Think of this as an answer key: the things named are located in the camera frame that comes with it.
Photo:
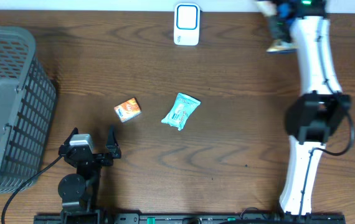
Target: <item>wooden table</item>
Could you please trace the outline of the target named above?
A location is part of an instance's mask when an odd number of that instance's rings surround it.
[[[355,15],[332,15],[335,69],[353,97]],[[171,12],[0,11],[0,25],[35,36],[37,56],[60,85],[44,166],[74,127],[105,150],[109,125],[123,158],[102,170],[99,206],[143,213],[241,212],[274,209],[289,158],[285,110],[296,100],[295,54],[268,55],[260,14],[203,13],[200,44],[173,43]],[[177,93],[202,101],[185,128],[161,124]],[[143,113],[122,124],[113,107],[136,97]],[[348,139],[343,122],[328,147]],[[57,186],[75,169],[60,161],[9,207],[7,223],[32,223],[57,213]],[[1,210],[9,195],[0,195]],[[313,191],[314,212],[343,212],[355,223],[355,147],[323,156]]]

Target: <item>orange snack box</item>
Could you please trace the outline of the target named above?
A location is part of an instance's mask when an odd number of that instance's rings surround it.
[[[122,123],[141,114],[139,104],[136,102],[135,98],[121,103],[120,105],[114,107],[114,110]]]

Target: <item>white robotic arm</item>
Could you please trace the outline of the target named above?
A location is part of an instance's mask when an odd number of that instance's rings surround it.
[[[297,18],[291,27],[291,36],[298,46],[301,96],[307,97],[313,94],[313,96],[328,98],[328,96],[332,96],[333,93],[342,92],[341,86],[336,78],[331,56],[329,20],[324,16],[305,16]],[[341,102],[336,102],[335,106],[329,108],[326,108],[324,105],[326,101],[320,101],[318,103],[319,108],[315,109],[314,112],[322,116],[325,115],[324,122],[326,122],[326,126],[331,124],[331,118],[339,119],[337,123],[332,124],[333,126],[338,126],[344,116],[340,109],[349,109],[350,100],[347,107],[344,108],[340,107],[343,105],[338,105]],[[331,109],[338,110],[338,112],[336,111],[334,113],[328,111]],[[304,114],[306,113],[291,113],[288,116],[301,116]],[[323,136],[320,136],[320,134],[316,136],[317,134],[315,133],[319,130],[312,132],[314,130],[307,127],[309,128],[308,131],[303,131],[303,128],[303,126],[298,127],[296,132],[288,131],[289,134],[296,133],[296,136],[290,135],[289,137],[291,146],[290,161],[288,164],[285,187],[280,196],[280,206],[285,213],[291,213],[291,215],[306,215],[307,213],[311,213],[311,193],[316,178],[318,163],[323,153],[320,150],[313,149],[325,149],[326,138],[334,132],[329,129],[329,127],[325,127],[327,133],[323,133]]]

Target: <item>blue snack bag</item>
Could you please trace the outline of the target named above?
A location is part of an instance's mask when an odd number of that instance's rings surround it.
[[[183,93],[177,94],[175,104],[170,112],[161,121],[164,124],[169,124],[172,127],[177,127],[177,130],[182,130],[191,113],[201,104],[200,101]]]

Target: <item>black object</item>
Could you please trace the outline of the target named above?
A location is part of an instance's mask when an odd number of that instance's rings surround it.
[[[345,224],[345,217],[337,214],[307,215],[301,220],[296,216],[263,211],[246,212],[240,218],[238,214],[187,214],[187,215],[142,215],[137,213],[122,213],[115,215],[115,224],[239,224],[239,223],[280,223],[280,224]],[[58,224],[59,216],[37,215],[34,224]]]
[[[113,223],[109,220],[106,211],[96,208],[95,205],[102,167],[112,166],[113,159],[121,157],[114,130],[111,127],[108,133],[106,144],[108,153],[101,154],[93,154],[88,145],[71,146],[69,142],[74,134],[78,134],[77,128],[73,129],[59,149],[59,155],[63,156],[68,164],[77,168],[77,173],[69,174],[60,181],[59,195],[62,198],[63,210],[58,222],[63,224]]]
[[[278,16],[267,17],[267,24],[273,40],[282,40],[287,43],[292,42],[289,26],[284,19],[280,19]]]
[[[327,0],[310,0],[310,4],[304,4],[302,0],[296,0],[295,12],[296,16],[304,18],[305,16],[322,16],[327,17],[326,4]]]
[[[316,91],[301,96],[285,114],[285,130],[300,144],[328,141],[351,107],[349,95],[319,95]]]

